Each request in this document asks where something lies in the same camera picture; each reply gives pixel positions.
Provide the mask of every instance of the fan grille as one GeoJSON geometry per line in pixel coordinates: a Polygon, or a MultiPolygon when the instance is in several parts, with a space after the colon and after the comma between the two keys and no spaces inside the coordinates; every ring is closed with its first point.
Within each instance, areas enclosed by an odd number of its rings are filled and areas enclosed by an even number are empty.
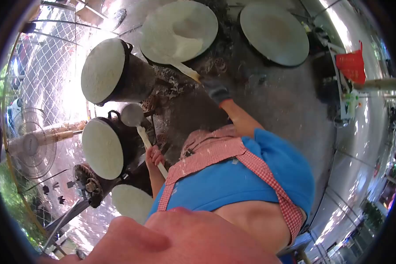
{"type": "Polygon", "coordinates": [[[56,157],[56,134],[47,116],[37,108],[26,108],[12,120],[9,152],[28,179],[39,179],[52,167],[56,157]]]}

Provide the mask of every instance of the finger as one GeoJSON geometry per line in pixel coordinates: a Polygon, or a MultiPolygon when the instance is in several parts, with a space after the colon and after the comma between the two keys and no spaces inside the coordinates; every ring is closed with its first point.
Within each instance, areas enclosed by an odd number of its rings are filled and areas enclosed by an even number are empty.
{"type": "Polygon", "coordinates": [[[148,148],[148,149],[146,150],[146,152],[145,152],[145,159],[146,159],[146,160],[151,159],[152,151],[153,151],[153,148],[152,148],[152,147],[150,147],[150,148],[148,148]]]}
{"type": "Polygon", "coordinates": [[[163,157],[163,155],[159,156],[159,157],[155,160],[154,165],[157,166],[160,162],[161,162],[161,164],[164,165],[164,157],[163,157]]]}
{"type": "Polygon", "coordinates": [[[152,161],[155,162],[159,156],[161,156],[161,151],[156,150],[154,152],[154,156],[152,157],[152,161]]]}

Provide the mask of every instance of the white car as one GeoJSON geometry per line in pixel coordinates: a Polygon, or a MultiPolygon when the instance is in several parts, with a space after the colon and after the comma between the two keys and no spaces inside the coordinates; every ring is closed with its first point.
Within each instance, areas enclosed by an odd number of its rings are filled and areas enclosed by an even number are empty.
{"type": "Polygon", "coordinates": [[[22,100],[20,98],[11,102],[11,105],[9,105],[7,107],[7,114],[6,114],[7,126],[9,127],[9,131],[10,131],[11,135],[13,135],[13,136],[17,135],[15,126],[13,124],[13,119],[21,111],[22,111],[22,100]]]}

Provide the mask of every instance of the pink gingham apron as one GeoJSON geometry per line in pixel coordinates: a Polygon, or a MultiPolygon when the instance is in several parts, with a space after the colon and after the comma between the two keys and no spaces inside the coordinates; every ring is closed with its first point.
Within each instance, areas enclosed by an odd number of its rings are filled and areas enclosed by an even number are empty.
{"type": "Polygon", "coordinates": [[[275,190],[279,199],[280,210],[290,230],[291,241],[293,241],[301,228],[301,210],[293,204],[289,196],[275,180],[267,163],[243,145],[242,139],[237,135],[233,125],[224,126],[211,133],[197,130],[189,135],[184,143],[180,161],[169,169],[165,188],[158,204],[158,211],[167,209],[174,184],[179,179],[233,157],[236,157],[243,165],[275,190]]]}

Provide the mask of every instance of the blue shirt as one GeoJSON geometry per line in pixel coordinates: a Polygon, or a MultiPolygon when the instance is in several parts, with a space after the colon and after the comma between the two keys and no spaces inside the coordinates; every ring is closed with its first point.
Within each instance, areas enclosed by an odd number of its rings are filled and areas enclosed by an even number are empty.
{"type": "MultiPolygon", "coordinates": [[[[267,163],[292,202],[308,216],[315,184],[304,156],[277,135],[258,128],[254,131],[254,139],[244,136],[242,142],[267,163]]],[[[165,184],[148,217],[157,211],[164,187],[165,184]]],[[[223,205],[251,200],[279,202],[273,188],[236,158],[230,158],[176,182],[167,210],[184,207],[192,211],[213,211],[223,205]]]]}

